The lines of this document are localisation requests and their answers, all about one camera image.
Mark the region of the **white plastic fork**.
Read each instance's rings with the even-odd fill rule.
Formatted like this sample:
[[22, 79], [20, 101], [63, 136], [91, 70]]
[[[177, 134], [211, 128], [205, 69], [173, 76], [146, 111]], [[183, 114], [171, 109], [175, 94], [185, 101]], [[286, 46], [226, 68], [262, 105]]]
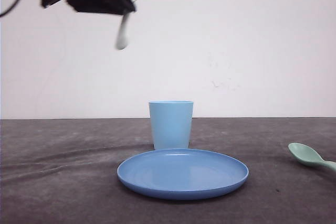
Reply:
[[118, 50], [125, 49], [129, 43], [128, 38], [127, 38], [127, 26], [129, 23], [130, 16], [131, 16], [131, 12], [128, 12], [128, 13], [125, 13], [121, 19], [117, 38], [115, 41], [115, 47]]

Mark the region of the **light blue plastic cup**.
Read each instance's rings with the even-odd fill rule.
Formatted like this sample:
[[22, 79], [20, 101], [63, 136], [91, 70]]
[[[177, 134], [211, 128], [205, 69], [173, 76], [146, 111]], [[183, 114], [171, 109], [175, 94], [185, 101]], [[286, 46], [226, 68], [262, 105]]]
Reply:
[[149, 102], [155, 150], [189, 148], [193, 105], [192, 101]]

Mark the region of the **mint green plastic spoon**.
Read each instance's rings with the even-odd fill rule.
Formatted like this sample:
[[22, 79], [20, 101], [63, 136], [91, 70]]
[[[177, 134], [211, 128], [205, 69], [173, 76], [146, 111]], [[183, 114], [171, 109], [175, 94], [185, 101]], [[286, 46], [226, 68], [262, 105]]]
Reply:
[[318, 152], [308, 145], [290, 143], [288, 148], [291, 154], [303, 165], [324, 166], [335, 172], [335, 162], [324, 160]]

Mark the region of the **blue plastic plate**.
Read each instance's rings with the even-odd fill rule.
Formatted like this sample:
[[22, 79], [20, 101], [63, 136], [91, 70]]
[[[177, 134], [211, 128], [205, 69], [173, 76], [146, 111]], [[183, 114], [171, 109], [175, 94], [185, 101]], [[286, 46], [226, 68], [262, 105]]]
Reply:
[[167, 200], [229, 194], [244, 184], [248, 167], [230, 156], [190, 148], [141, 153], [122, 162], [117, 175], [128, 189]]

